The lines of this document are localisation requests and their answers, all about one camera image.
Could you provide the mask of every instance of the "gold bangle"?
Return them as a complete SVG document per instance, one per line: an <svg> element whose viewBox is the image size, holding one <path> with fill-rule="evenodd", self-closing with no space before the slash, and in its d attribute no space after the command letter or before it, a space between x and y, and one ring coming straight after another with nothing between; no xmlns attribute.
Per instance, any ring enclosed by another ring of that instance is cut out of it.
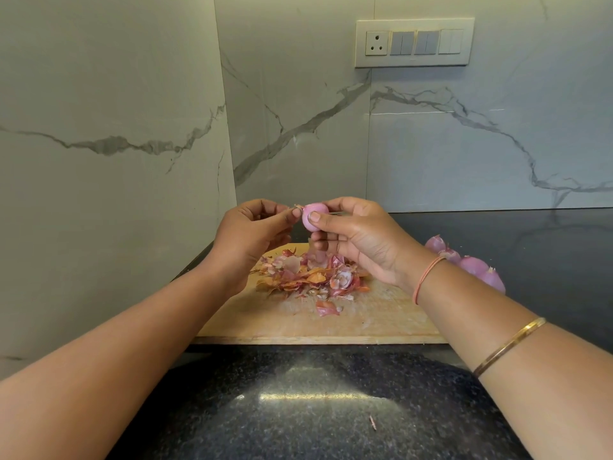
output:
<svg viewBox="0 0 613 460"><path fill-rule="evenodd" d="M493 354L488 356L482 364L477 366L473 371L475 377L479 378L490 366L500 360L504 354L509 352L513 347L519 344L522 340L528 337L530 334L535 332L542 325L547 323L545 318L536 318L529 325L525 325L522 329L519 330L513 337L511 337L510 341L504 344L502 347L498 348Z"/></svg>

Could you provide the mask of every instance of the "white marble wall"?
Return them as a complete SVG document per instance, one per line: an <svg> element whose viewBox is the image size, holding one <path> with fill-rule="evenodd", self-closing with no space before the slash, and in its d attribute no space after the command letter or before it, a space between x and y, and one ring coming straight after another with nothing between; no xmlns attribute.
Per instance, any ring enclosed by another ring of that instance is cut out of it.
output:
<svg viewBox="0 0 613 460"><path fill-rule="evenodd" d="M613 205L613 0L216 8L240 200L350 194L389 211ZM357 19L459 16L476 18L467 67L352 67Z"/></svg>
<svg viewBox="0 0 613 460"><path fill-rule="evenodd" d="M213 0L0 0L0 151L1 379L167 283L235 204Z"/></svg>

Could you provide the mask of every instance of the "onion peel scrap on counter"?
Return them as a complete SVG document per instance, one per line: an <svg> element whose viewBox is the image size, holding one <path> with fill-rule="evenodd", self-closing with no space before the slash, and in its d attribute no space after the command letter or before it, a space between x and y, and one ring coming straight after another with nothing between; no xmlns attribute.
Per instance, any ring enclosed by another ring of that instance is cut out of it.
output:
<svg viewBox="0 0 613 460"><path fill-rule="evenodd" d="M298 297L317 297L316 309L320 317L339 315L342 307L329 299L354 300L354 292L369 292L363 278L368 272L355 262L339 254L328 254L311 246L308 252L296 255L285 249L276 258L262 256L261 264L251 273L264 276L256 284L256 290L285 292L286 297L297 293Z"/></svg>

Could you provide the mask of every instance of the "forearm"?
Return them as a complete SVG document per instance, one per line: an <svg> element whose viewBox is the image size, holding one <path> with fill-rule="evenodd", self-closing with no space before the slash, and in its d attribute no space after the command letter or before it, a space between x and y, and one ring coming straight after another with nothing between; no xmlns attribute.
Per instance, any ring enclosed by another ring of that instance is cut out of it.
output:
<svg viewBox="0 0 613 460"><path fill-rule="evenodd" d="M413 292L436 256L407 241L403 288ZM474 370L536 315L447 262L425 278L419 305ZM599 459L613 442L613 357L547 324L481 377L535 459Z"/></svg>
<svg viewBox="0 0 613 460"><path fill-rule="evenodd" d="M0 383L0 457L104 458L226 300L206 261Z"/></svg>

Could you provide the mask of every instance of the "backsplash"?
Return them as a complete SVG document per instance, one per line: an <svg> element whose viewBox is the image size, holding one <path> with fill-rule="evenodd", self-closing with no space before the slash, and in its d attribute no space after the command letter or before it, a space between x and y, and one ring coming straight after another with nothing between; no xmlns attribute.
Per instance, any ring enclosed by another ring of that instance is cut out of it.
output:
<svg viewBox="0 0 613 460"><path fill-rule="evenodd" d="M613 205L613 0L215 0L237 197ZM358 19L475 17L467 67L353 68Z"/></svg>
<svg viewBox="0 0 613 460"><path fill-rule="evenodd" d="M0 379L168 283L235 204L213 0L0 0Z"/></svg>

